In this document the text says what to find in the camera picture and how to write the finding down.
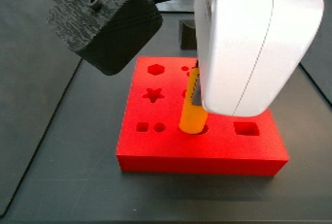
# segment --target shape sorter block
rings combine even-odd
[[[274,176],[289,157],[269,110],[256,117],[209,114],[201,134],[181,131],[194,64],[194,58],[139,58],[116,148],[122,171]]]

